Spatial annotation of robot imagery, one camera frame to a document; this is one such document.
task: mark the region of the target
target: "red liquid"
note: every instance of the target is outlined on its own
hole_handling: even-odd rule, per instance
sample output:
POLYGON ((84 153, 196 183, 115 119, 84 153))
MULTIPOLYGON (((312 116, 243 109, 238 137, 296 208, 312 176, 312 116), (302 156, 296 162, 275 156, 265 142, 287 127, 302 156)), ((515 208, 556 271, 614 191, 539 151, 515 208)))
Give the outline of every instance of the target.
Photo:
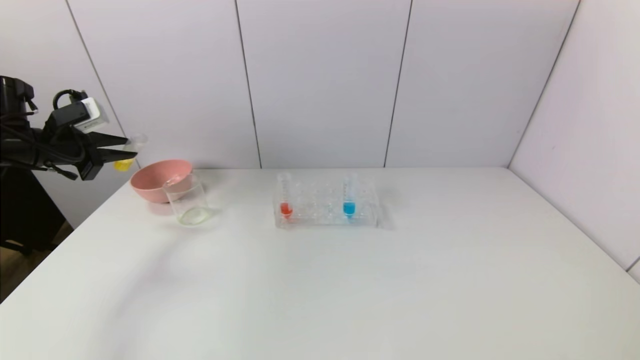
POLYGON ((289 205, 288 202, 281 202, 280 213, 284 218, 289 218, 291 217, 291 214, 293 214, 293 209, 291 208, 291 205, 289 205))

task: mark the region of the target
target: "glass beaker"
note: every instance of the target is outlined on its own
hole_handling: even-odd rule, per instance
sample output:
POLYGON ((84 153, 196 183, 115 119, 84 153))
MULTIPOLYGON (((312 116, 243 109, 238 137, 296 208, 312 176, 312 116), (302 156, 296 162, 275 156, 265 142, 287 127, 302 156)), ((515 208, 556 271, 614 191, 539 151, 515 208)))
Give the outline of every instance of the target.
POLYGON ((178 222, 185 226, 202 224, 211 218, 211 209, 200 178, 194 174, 173 176, 163 185, 178 222))

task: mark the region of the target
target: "blue liquid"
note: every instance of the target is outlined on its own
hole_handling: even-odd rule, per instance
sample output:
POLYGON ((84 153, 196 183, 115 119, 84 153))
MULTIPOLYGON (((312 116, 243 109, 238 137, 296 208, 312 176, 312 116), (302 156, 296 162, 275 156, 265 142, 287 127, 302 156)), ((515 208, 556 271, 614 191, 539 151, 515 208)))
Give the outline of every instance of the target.
POLYGON ((342 203, 342 210, 348 218, 352 217, 356 213, 356 203, 353 201, 345 201, 342 203))

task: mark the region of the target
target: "test tube with blue liquid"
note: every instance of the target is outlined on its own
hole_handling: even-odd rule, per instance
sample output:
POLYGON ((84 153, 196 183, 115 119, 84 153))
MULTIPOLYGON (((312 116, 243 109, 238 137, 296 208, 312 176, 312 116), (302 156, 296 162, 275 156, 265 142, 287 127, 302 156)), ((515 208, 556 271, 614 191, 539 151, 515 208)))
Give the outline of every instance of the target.
POLYGON ((353 218, 356 213, 357 184, 358 178, 356 174, 345 177, 342 183, 342 211, 347 218, 353 218))

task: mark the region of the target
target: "test tube rack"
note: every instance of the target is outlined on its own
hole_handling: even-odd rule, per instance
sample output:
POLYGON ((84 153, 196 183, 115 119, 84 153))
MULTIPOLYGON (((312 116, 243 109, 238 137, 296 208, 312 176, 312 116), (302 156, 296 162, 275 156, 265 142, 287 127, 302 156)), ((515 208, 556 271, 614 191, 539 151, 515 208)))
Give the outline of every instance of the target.
POLYGON ((378 226, 380 205, 372 181, 355 174, 343 178, 297 181, 278 174, 273 197, 276 226, 378 226))

